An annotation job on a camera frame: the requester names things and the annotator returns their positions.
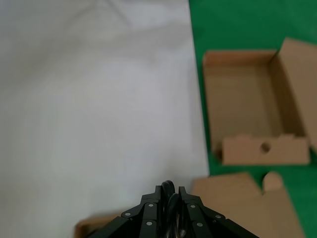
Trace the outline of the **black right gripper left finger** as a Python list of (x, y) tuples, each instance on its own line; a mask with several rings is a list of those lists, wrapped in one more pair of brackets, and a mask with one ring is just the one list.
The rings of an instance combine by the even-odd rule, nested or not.
[(139, 205), (121, 213), (96, 231), (98, 238), (157, 238), (160, 236), (161, 189), (143, 195)]

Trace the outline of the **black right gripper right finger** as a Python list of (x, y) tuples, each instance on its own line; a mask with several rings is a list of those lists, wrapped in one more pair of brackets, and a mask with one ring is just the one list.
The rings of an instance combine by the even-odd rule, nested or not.
[(199, 196), (179, 187), (181, 198), (180, 224), (185, 226), (186, 238), (255, 238), (256, 235), (205, 205)]

